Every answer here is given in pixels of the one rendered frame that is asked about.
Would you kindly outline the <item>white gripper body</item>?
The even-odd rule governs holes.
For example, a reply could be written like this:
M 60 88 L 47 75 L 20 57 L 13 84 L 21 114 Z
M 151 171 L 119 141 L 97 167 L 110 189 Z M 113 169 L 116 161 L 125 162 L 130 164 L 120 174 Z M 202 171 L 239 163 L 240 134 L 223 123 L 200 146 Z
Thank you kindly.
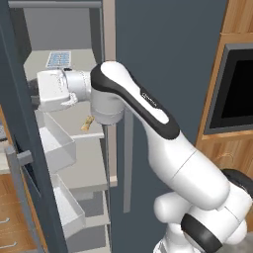
M 78 102 L 75 93 L 68 90 L 64 72 L 60 69 L 37 73 L 40 105 L 43 112 L 55 112 L 68 109 Z

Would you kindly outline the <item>blue ice cube tray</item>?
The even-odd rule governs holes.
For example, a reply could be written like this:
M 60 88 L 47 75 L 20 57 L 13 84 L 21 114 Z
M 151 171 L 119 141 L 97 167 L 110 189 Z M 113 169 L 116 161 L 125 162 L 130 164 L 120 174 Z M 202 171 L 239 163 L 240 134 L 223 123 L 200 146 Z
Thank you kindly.
M 51 51 L 45 65 L 46 68 L 68 68 L 70 66 L 70 51 Z

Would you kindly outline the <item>white door bin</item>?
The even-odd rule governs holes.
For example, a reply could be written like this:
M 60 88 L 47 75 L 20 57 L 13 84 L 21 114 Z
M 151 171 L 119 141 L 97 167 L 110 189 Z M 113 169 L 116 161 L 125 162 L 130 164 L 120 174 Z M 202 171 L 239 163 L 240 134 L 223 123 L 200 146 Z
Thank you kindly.
M 76 144 L 68 133 L 48 113 L 35 111 L 42 148 L 50 173 L 76 162 Z
M 85 212 L 57 174 L 50 179 L 63 233 L 69 238 L 86 226 Z

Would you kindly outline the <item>tan food piece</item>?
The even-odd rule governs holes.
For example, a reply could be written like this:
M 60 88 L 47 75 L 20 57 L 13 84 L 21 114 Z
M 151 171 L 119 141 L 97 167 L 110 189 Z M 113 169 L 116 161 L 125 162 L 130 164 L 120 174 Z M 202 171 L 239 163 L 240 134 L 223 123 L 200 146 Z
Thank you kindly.
M 92 122 L 95 120 L 95 118 L 93 116 L 88 116 L 85 120 L 85 123 L 83 124 L 83 126 L 81 127 L 82 130 L 84 131 L 88 131 L 90 128 L 90 125 L 92 124 Z

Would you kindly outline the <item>dark grey fridge door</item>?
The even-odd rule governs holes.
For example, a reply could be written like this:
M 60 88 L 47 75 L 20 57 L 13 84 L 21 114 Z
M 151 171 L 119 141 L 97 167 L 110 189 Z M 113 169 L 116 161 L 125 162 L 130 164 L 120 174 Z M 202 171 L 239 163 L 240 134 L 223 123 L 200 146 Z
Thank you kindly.
M 227 0 L 116 0 L 117 61 L 195 142 Z M 130 212 L 124 212 L 124 124 L 117 125 L 118 185 L 111 190 L 112 252 L 152 253 L 166 225 L 153 212 L 169 191 L 150 169 L 134 122 Z

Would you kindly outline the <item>grey fridge cabinet with shelves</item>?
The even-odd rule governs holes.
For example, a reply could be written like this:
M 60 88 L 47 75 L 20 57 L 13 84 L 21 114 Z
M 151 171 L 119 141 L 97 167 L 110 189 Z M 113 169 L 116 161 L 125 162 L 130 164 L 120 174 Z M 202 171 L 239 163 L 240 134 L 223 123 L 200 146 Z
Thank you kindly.
M 80 5 L 58 7 L 65 0 L 11 0 L 10 8 L 22 16 L 25 34 L 22 53 L 25 73 L 29 85 L 36 87 L 37 73 L 45 69 L 45 60 L 53 49 L 71 52 L 70 67 L 75 70 L 91 70 L 105 59 L 104 24 L 102 0 L 93 4 L 86 0 Z M 32 45 L 32 24 L 41 27 L 37 34 L 48 38 L 49 33 L 62 28 L 54 25 L 66 13 L 79 15 L 80 21 L 72 20 L 71 32 L 66 28 L 60 38 L 55 38 L 46 46 Z M 97 123 L 89 131 L 81 126 L 90 114 L 90 104 L 80 102 L 76 106 L 51 114 L 52 118 L 75 140 L 76 162 L 57 175 L 85 212 L 86 227 L 70 236 L 66 242 L 69 253 L 111 253 L 111 221 L 109 186 L 117 183 L 109 178 L 109 171 L 115 166 L 109 153 L 112 148 L 112 132 Z

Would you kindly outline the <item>black built-in oven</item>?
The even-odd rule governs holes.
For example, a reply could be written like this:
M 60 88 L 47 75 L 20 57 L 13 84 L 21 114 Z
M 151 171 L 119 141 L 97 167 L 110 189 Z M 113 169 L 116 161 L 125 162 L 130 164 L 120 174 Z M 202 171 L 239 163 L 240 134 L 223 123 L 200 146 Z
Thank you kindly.
M 227 43 L 204 134 L 253 129 L 253 43 Z

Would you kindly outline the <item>wooden oven cupboard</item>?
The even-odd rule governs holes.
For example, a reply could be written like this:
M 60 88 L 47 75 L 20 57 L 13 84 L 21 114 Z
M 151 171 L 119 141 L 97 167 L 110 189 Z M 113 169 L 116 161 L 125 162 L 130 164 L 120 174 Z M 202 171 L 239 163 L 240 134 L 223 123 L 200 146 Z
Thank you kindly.
M 253 177 L 253 128 L 205 134 L 224 46 L 229 42 L 253 42 L 253 0 L 227 0 L 196 147 L 219 168 L 234 168 Z

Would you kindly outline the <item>dark grey freezer door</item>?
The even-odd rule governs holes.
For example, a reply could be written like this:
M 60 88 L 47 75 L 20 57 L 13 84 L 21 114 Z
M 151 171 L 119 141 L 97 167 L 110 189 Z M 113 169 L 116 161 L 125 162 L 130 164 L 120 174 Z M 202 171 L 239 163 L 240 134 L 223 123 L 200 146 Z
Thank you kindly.
M 47 249 L 68 253 L 8 0 L 0 0 L 0 105 L 16 150 L 32 154 L 22 171 Z

